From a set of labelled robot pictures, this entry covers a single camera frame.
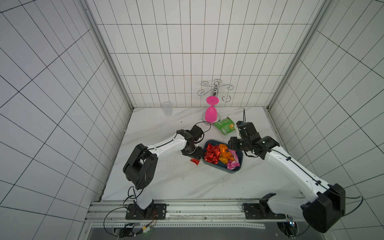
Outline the red tea bag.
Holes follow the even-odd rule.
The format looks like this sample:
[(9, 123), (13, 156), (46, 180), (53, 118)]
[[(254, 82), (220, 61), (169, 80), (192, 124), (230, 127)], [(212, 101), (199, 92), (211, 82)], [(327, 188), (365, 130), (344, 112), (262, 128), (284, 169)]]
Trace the red tea bag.
[(193, 162), (194, 164), (198, 165), (200, 163), (200, 160), (192, 158), (191, 162)]
[(206, 153), (208, 155), (219, 156), (221, 154), (220, 145), (212, 145), (211, 143), (209, 143), (208, 146), (206, 147)]

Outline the red tea bag lone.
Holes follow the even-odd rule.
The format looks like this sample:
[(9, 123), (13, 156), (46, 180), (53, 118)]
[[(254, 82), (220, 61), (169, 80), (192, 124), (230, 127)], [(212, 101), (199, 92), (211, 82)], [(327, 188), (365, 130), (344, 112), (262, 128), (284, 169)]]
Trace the red tea bag lone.
[(204, 154), (204, 160), (210, 164), (217, 165), (219, 162), (219, 157), (217, 157), (214, 153), (206, 152)]

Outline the orange tea bag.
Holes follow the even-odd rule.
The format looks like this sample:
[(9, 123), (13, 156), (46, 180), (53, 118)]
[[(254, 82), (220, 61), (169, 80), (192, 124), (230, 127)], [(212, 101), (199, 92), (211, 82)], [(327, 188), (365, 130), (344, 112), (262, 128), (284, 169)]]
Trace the orange tea bag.
[(224, 145), (224, 144), (219, 144), (219, 145), (220, 145), (220, 149), (221, 149), (221, 154), (220, 155), (224, 156), (228, 160), (231, 160), (232, 156), (231, 156), (231, 154), (229, 152), (230, 149), (228, 148), (228, 146)]

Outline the yellow tea bag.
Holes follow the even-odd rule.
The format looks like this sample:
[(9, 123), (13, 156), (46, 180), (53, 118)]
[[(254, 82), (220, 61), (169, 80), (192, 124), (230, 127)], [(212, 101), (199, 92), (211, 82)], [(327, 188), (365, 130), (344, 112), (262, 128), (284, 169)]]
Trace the yellow tea bag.
[(220, 156), (219, 156), (219, 161), (220, 161), (221, 163), (227, 165), (229, 160), (228, 160), (227, 158), (225, 158), (224, 156), (220, 155)]

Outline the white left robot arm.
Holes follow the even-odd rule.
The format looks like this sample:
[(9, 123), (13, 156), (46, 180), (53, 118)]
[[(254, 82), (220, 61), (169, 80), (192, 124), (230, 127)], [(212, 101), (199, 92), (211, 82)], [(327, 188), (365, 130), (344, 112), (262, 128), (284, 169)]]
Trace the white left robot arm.
[(138, 144), (134, 148), (123, 167), (123, 173), (126, 179), (133, 184), (135, 207), (141, 211), (147, 211), (154, 203), (150, 191), (146, 188), (154, 179), (158, 161), (175, 152), (181, 152), (186, 157), (200, 159), (203, 149), (198, 144), (204, 136), (205, 134), (201, 130), (196, 133), (189, 130), (178, 130), (173, 137), (160, 143), (150, 146)]

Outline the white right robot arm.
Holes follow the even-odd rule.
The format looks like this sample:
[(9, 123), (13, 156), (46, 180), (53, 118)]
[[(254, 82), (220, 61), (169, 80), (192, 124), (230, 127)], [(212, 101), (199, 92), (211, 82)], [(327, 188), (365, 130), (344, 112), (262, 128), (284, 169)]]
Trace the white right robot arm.
[(344, 215), (346, 191), (330, 185), (293, 159), (280, 144), (267, 136), (261, 139), (229, 140), (232, 150), (251, 152), (282, 172), (294, 183), (303, 198), (285, 198), (269, 193), (259, 201), (261, 215), (286, 215), (305, 220), (314, 230), (326, 233)]

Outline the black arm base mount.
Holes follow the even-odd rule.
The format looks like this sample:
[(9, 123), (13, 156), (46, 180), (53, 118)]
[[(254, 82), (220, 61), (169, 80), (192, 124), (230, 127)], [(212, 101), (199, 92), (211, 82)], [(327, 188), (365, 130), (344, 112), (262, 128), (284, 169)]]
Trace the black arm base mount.
[(268, 206), (268, 200), (275, 196), (275, 193), (269, 193), (259, 200), (258, 204), (243, 203), (242, 209), (247, 220), (284, 220), (286, 215), (275, 214)]

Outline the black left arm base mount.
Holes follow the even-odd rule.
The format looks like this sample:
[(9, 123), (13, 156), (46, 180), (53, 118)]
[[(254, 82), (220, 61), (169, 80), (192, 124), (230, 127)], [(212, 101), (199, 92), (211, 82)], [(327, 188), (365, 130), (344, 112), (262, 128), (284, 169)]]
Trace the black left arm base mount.
[(151, 203), (145, 210), (137, 204), (129, 204), (126, 220), (164, 220), (167, 213), (167, 204)]

